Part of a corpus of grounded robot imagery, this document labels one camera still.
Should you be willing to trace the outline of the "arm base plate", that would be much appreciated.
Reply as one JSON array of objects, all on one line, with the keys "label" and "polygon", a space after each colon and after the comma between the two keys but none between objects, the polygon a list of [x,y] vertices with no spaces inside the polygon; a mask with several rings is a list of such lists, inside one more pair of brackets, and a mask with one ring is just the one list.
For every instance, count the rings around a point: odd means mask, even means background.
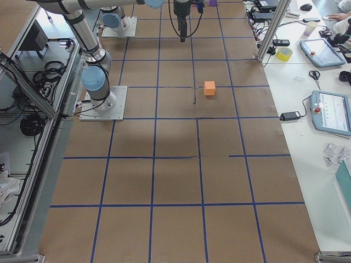
[{"label": "arm base plate", "polygon": [[[98,107],[100,102],[90,101],[83,104],[79,119],[81,121],[122,121],[127,98],[127,86],[114,85],[110,87],[110,95],[105,102]],[[85,100],[90,100],[88,92]]]},{"label": "arm base plate", "polygon": [[138,18],[135,16],[125,16],[120,18],[118,15],[104,15],[102,32],[103,38],[125,38],[134,37],[137,28]]}]

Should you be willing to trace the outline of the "person's hand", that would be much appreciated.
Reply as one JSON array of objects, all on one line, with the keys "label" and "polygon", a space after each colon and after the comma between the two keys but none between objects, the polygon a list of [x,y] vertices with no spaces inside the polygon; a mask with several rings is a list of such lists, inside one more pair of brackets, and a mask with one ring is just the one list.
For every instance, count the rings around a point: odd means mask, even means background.
[{"label": "person's hand", "polygon": [[346,13],[338,13],[338,14],[328,15],[328,18],[330,20],[342,21],[342,20],[346,19],[348,16],[349,16],[349,14],[346,14]]}]

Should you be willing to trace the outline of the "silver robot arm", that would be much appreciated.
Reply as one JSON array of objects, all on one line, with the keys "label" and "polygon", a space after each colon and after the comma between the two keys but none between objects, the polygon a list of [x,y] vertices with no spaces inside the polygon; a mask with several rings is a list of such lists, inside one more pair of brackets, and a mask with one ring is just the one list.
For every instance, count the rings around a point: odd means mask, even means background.
[{"label": "silver robot arm", "polygon": [[37,1],[44,10],[60,14],[64,17],[73,34],[77,38],[84,52],[84,59],[88,64],[81,75],[94,108],[103,108],[111,105],[115,98],[109,87],[109,71],[111,58],[99,44],[96,36],[89,29],[84,14],[85,10],[95,8],[117,8],[125,5],[144,5],[150,8],[160,8],[164,1]]},{"label": "silver robot arm", "polygon": [[[187,22],[190,7],[190,2],[174,1],[173,4],[168,4],[171,27],[182,43],[190,37]],[[122,7],[118,7],[114,11],[101,9],[101,12],[101,26],[99,28],[102,30],[103,37],[124,38],[135,36],[138,23],[137,16],[126,16]]]}]

